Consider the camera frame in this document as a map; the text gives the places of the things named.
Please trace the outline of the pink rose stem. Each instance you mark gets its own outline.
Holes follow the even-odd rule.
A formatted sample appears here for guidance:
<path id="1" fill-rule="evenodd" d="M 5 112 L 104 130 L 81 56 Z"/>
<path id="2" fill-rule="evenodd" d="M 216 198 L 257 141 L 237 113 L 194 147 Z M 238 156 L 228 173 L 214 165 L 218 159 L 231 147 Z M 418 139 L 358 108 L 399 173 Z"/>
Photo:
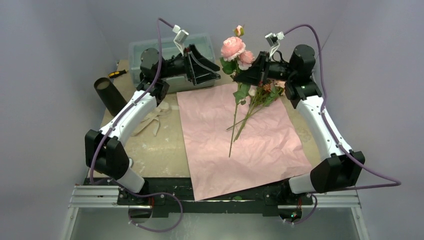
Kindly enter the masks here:
<path id="1" fill-rule="evenodd" d="M 222 47 L 220 49 L 221 57 L 219 58 L 222 71 L 231 77 L 232 80 L 235 80 L 235 77 L 241 74 L 243 71 L 248 70 L 253 62 L 255 57 L 253 53 L 247 50 L 245 42 L 242 40 L 242 37 L 245 35 L 245 26 L 237 25 L 233 30 L 234 36 L 231 36 L 223 41 Z M 237 83 L 237 89 L 232 94 L 235 101 L 235 110 L 233 114 L 233 123 L 229 127 L 231 130 L 231 139 L 229 144 L 228 156 L 232 155 L 233 142 L 235 141 L 235 128 L 238 108 L 241 105 L 247 103 L 247 97 L 250 87 L 246 83 Z"/>

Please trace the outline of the beige printed ribbon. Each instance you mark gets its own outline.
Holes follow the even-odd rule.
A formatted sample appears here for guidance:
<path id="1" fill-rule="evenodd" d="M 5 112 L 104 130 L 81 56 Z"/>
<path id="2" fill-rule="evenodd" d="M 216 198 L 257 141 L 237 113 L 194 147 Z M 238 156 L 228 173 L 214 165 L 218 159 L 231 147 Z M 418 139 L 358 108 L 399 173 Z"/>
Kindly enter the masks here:
<path id="1" fill-rule="evenodd" d="M 140 135 L 144 131 L 144 129 L 146 129 L 149 125 L 155 122 L 154 127 L 152 129 L 152 134 L 154 137 L 156 137 L 161 127 L 161 118 L 166 118 L 171 113 L 171 111 L 176 110 L 179 110 L 178 105 L 169 104 L 168 102 L 163 101 L 159 104 L 158 107 L 156 107 L 142 119 L 142 121 L 135 128 L 131 136 L 135 137 Z"/>

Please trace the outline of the purple wrapping paper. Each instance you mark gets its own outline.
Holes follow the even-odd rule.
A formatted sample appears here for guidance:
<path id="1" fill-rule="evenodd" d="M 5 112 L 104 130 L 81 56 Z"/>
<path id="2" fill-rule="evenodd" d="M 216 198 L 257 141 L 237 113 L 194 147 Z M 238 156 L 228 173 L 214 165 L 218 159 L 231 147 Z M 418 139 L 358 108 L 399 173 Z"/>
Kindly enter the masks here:
<path id="1" fill-rule="evenodd" d="M 235 105 L 237 86 L 177 93 L 196 201 L 303 175 L 312 169 L 283 102 L 278 99 L 231 130 L 248 105 Z"/>

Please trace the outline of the artificial flower bunch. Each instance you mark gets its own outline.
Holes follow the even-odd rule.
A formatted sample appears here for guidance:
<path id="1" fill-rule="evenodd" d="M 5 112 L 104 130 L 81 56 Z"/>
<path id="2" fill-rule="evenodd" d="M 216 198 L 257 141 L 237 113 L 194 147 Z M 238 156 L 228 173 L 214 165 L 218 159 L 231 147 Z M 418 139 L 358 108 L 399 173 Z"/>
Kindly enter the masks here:
<path id="1" fill-rule="evenodd" d="M 231 130 L 231 141 L 239 139 L 248 119 L 264 107 L 270 106 L 279 97 L 285 94 L 286 82 L 283 80 L 271 80 L 267 84 L 252 86 L 247 83 L 238 83 L 237 89 L 233 93 L 235 109 L 233 114 L 233 124 L 228 129 Z M 248 105 L 245 117 L 237 121 L 239 106 Z"/>

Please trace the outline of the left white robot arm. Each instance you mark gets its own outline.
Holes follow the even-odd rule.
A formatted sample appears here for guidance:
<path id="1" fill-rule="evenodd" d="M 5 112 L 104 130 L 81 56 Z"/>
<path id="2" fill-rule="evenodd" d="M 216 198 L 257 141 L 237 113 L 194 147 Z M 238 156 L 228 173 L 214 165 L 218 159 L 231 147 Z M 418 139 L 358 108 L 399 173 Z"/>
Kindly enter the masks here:
<path id="1" fill-rule="evenodd" d="M 84 139 L 90 183 L 95 184 L 94 171 L 107 175 L 127 189 L 138 205 L 149 199 L 148 182 L 132 169 L 125 144 L 143 118 L 164 100 L 170 87 L 166 79 L 185 75 L 193 85 L 199 85 L 221 77 L 221 68 L 193 44 L 168 60 L 160 48 L 148 48 L 140 60 L 140 84 L 131 99 L 109 123 L 100 130 L 89 130 Z"/>

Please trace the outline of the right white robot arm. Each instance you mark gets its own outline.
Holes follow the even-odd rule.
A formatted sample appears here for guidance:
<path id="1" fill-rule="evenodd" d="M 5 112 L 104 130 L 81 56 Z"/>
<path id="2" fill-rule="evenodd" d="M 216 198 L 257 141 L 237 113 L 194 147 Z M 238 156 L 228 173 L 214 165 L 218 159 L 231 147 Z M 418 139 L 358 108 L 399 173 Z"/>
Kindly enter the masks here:
<path id="1" fill-rule="evenodd" d="M 324 99 L 318 85 L 312 79 L 315 51 L 300 44 L 295 47 L 289 61 L 275 62 L 270 54 L 262 51 L 253 65 L 234 77 L 237 83 L 259 86 L 270 79 L 285 82 L 287 99 L 306 121 L 318 147 L 321 162 L 309 173 L 289 178 L 280 196 L 288 204 L 294 203 L 305 193 L 326 193 L 354 186 L 361 167 L 351 160 L 365 163 L 361 151 L 353 151 L 339 135 L 332 119 L 325 116 Z"/>

